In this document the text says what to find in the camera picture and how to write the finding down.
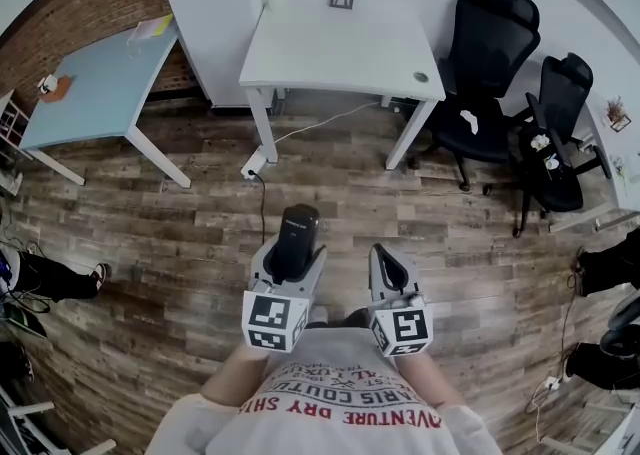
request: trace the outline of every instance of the shoe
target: shoe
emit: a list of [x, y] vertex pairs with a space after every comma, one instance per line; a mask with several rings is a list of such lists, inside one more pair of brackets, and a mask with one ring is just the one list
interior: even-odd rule
[[31, 360], [29, 359], [27, 351], [22, 345], [20, 345], [20, 351], [22, 352], [22, 359], [24, 361], [25, 371], [27, 372], [27, 379], [29, 380], [29, 382], [33, 383], [36, 380], [36, 377], [33, 373], [33, 365], [31, 364]]
[[576, 281], [576, 295], [579, 297], [586, 297], [584, 294], [584, 288], [582, 286], [582, 280], [584, 279], [584, 268], [580, 265], [580, 258], [585, 253], [584, 246], [581, 246], [576, 251], [576, 256], [571, 264], [571, 271], [573, 272]]
[[329, 323], [329, 311], [324, 306], [313, 306], [308, 323]]
[[96, 288], [99, 290], [104, 282], [107, 280], [107, 274], [109, 273], [109, 265], [105, 263], [98, 263], [96, 268], [91, 272], [91, 277], [96, 280]]
[[560, 379], [562, 382], [569, 382], [573, 378], [573, 373], [567, 371], [567, 365], [569, 363], [569, 359], [579, 346], [580, 343], [576, 343], [573, 347], [565, 352], [566, 356], [562, 361], [562, 377]]

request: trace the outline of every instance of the chair armrest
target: chair armrest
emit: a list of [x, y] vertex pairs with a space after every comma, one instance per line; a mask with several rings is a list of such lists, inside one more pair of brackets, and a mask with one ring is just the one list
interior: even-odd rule
[[527, 119], [529, 117], [533, 117], [533, 112], [530, 107], [526, 107], [521, 112], [518, 112], [516, 115], [509, 117], [509, 124], [511, 126], [527, 126], [529, 123]]
[[549, 137], [551, 138], [551, 145], [554, 146], [556, 155], [558, 155], [558, 160], [560, 160], [560, 163], [565, 167], [572, 168], [573, 166], [571, 165], [571, 159], [569, 158], [567, 150], [562, 145], [562, 141], [560, 140], [560, 135], [558, 135], [558, 132], [553, 128], [547, 131], [549, 132]]
[[445, 92], [449, 94], [458, 94], [456, 87], [456, 78], [453, 73], [453, 64], [449, 59], [442, 58], [438, 61], [438, 72], [440, 73], [440, 80]]
[[547, 120], [544, 117], [544, 111], [542, 110], [542, 106], [538, 103], [538, 98], [536, 98], [530, 92], [525, 94], [527, 98], [527, 103], [529, 103], [529, 108], [531, 109], [531, 114], [533, 114], [533, 120], [538, 125], [538, 128], [541, 130], [547, 129]]
[[595, 152], [596, 156], [588, 162], [585, 162], [582, 165], [576, 167], [576, 174], [584, 174], [585, 172], [595, 169], [596, 167], [601, 167], [602, 172], [604, 172], [604, 175], [607, 177], [607, 179], [611, 179], [611, 171], [609, 170], [609, 166], [605, 161], [602, 150], [598, 146], [593, 146], [593, 151]]

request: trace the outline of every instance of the paper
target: paper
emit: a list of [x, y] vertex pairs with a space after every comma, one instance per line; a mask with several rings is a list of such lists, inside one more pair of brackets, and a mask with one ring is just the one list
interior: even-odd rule
[[544, 134], [536, 135], [531, 139], [531, 147], [536, 151], [540, 151], [541, 149], [544, 149], [549, 144], [551, 144], [551, 141], [549, 140], [549, 137], [547, 137]]
[[133, 31], [133, 34], [131, 34], [131, 37], [129, 37], [127, 44], [164, 34], [172, 19], [173, 14], [167, 14], [161, 18], [141, 21]]
[[462, 118], [471, 125], [471, 133], [478, 134], [478, 119], [468, 110], [461, 110], [460, 115]]

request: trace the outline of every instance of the black pants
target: black pants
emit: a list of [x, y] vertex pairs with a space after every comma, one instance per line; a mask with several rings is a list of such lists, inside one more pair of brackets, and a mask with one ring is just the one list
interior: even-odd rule
[[362, 309], [358, 309], [357, 311], [354, 311], [349, 316], [347, 316], [344, 320], [340, 320], [339, 322], [308, 323], [305, 329], [326, 329], [328, 327], [358, 327], [361, 329], [368, 329], [369, 313], [367, 312], [367, 308], [363, 307]]
[[0, 343], [0, 382], [21, 379], [29, 373], [27, 359], [22, 349], [8, 341]]
[[625, 241], [602, 252], [584, 252], [580, 266], [584, 270], [582, 294], [608, 290], [623, 283], [640, 288], [640, 228], [631, 231]]
[[62, 263], [20, 252], [20, 274], [15, 292], [30, 291], [58, 302], [63, 299], [92, 299], [98, 294], [98, 281], [80, 275]]
[[605, 354], [600, 345], [580, 343], [567, 360], [567, 374], [577, 375], [601, 389], [640, 388], [640, 365], [634, 357]]

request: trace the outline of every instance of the wooden floor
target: wooden floor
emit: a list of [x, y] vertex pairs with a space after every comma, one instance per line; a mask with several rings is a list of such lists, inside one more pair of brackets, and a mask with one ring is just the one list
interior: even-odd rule
[[[372, 100], [294, 94], [274, 131], [283, 135]], [[330, 254], [318, 302], [332, 316], [367, 304], [374, 242], [409, 254], [435, 305], [431, 353], [505, 452], [543, 453], [535, 415], [523, 408], [557, 372], [570, 262], [579, 246], [617, 243], [630, 227], [595, 235], [582, 226], [552, 236], [534, 213], [515, 240], [519, 194], [481, 193], [482, 183], [508, 181], [508, 169], [469, 162], [468, 194], [458, 190], [446, 152], [419, 171], [383, 170], [403, 124], [401, 115], [370, 107], [279, 144], [280, 162], [261, 173], [267, 231], [277, 231], [288, 205], [320, 210], [319, 242]], [[76, 450], [113, 438], [117, 453], [144, 452], [172, 402], [196, 391], [240, 340], [242, 292], [260, 245], [261, 187], [239, 173], [256, 147], [251, 118], [215, 118], [202, 108], [147, 111], [139, 127], [192, 179], [189, 190], [114, 139], [49, 151], [84, 173], [84, 187], [38, 163], [24, 165], [11, 205], [9, 231], [23, 242], [39, 241], [48, 257], [76, 270], [88, 273], [98, 261], [113, 269], [97, 299], [66, 301], [41, 317], [49, 342], [19, 335], [37, 375], [28, 393], [55, 402], [48, 421]], [[598, 173], [590, 174], [585, 190], [593, 199], [604, 189]], [[576, 299], [565, 345], [598, 340], [624, 295], [618, 289]], [[542, 410], [541, 433], [569, 440], [585, 397], [598, 394], [574, 378]]]

